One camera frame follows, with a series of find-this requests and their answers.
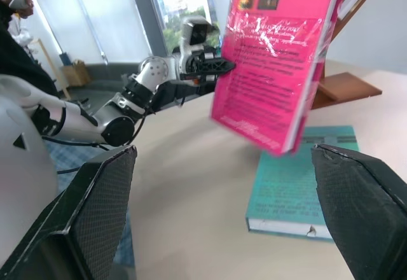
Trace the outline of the brown cardboard box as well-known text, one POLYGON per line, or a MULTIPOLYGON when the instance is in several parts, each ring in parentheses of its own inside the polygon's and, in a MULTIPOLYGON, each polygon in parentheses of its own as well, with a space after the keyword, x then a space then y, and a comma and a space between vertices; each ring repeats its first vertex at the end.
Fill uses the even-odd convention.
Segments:
POLYGON ((69 87, 82 87, 91 82, 90 74, 82 60, 75 60, 70 66, 61 67, 69 87))

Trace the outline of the person in black clothing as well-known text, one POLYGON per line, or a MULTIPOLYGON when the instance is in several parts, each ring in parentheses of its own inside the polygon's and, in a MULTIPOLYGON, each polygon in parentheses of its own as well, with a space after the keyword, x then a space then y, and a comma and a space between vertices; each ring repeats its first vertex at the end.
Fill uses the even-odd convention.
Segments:
POLYGON ((47 94, 59 97, 49 75, 32 61, 8 32, 13 13, 14 11, 0 0, 0 74, 17 76, 47 94))

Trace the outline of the person's bare hand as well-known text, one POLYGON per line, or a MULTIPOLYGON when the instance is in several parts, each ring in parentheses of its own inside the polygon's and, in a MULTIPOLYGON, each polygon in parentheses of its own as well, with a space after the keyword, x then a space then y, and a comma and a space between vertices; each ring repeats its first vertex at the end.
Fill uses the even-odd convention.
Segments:
POLYGON ((20 18, 26 19, 34 13, 34 3, 32 0, 0 0, 20 18))

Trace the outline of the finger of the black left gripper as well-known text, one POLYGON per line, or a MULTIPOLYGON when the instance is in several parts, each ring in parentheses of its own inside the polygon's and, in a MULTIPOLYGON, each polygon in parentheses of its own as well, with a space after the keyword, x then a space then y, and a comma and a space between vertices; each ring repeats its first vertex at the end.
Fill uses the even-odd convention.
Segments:
POLYGON ((207 74, 226 74, 235 69, 235 63, 218 57, 207 59, 204 62, 204 71, 207 74))

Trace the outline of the teal book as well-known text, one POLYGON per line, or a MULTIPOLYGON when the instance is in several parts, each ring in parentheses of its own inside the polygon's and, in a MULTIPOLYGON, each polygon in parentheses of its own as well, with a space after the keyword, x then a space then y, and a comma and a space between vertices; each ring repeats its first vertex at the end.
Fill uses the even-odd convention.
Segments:
POLYGON ((332 241, 317 196, 315 144, 359 149, 353 127, 325 126, 305 128, 292 155, 263 152, 245 214, 250 232, 332 241))

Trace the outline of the pink book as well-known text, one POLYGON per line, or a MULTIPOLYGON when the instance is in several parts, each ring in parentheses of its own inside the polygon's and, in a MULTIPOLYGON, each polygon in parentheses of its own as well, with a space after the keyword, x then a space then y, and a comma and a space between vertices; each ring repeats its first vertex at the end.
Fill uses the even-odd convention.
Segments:
POLYGON ((231 0, 211 117, 273 155, 296 149, 343 0, 231 0))

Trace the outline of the wooden bookshelf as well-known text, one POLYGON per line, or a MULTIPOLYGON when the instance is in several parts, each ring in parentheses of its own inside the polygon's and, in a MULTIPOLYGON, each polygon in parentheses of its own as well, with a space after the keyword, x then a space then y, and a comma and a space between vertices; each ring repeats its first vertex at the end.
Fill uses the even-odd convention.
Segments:
MULTIPOLYGON (((334 41, 337 35, 341 33, 351 18, 359 11, 366 1, 367 0, 357 0, 344 17, 338 18, 335 28, 333 29, 331 41, 334 41)), ((350 72, 326 76, 326 69, 325 66, 323 66, 312 109, 325 108, 381 94, 382 91, 379 88, 376 88, 368 82, 356 77, 350 72)))

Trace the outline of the grey sofa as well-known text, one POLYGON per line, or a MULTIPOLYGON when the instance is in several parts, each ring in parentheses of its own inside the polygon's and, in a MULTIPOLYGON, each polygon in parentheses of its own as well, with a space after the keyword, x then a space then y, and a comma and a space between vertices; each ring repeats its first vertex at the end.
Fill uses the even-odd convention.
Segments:
MULTIPOLYGON (((87 64, 86 70, 90 75, 90 82, 80 87, 69 87, 68 92, 74 99, 88 98, 92 103, 107 99, 108 95, 120 91, 124 87, 124 76, 136 73, 139 64, 137 62, 110 63, 105 64, 87 64)), ((189 87, 186 85, 166 84, 161 88, 157 101, 154 104, 156 108, 162 108, 165 105, 181 100, 183 97, 187 101, 199 96, 209 94, 214 91, 214 84, 207 84, 203 87, 189 87)))

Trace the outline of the silver robot torso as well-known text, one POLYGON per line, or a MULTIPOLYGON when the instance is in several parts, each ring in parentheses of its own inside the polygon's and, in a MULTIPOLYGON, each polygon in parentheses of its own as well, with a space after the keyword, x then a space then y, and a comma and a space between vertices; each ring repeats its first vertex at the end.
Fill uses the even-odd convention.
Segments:
POLYGON ((57 191, 56 170, 31 119, 0 97, 0 267, 57 191))

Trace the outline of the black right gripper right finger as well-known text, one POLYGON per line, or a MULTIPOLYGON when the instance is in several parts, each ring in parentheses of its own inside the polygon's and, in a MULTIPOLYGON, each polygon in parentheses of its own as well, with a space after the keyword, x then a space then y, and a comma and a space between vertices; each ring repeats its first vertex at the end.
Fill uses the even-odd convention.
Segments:
POLYGON ((407 183, 358 151, 311 152, 324 220, 354 279, 407 280, 407 183))

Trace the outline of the wooden stand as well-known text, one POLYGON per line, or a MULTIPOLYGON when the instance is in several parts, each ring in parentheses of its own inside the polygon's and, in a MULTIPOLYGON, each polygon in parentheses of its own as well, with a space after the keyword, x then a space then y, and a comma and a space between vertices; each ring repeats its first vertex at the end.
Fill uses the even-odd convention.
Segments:
POLYGON ((43 42, 40 39, 34 39, 29 44, 29 50, 38 64, 49 74, 57 90, 62 92, 62 99, 70 101, 71 95, 67 90, 66 81, 62 76, 60 69, 53 63, 43 42))

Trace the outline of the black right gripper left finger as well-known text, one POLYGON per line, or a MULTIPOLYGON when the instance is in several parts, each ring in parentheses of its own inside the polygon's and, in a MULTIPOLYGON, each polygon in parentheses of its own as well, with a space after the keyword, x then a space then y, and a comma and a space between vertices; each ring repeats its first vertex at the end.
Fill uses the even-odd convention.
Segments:
POLYGON ((127 219, 137 149, 84 163, 0 268, 0 280, 129 280, 114 262, 127 219))

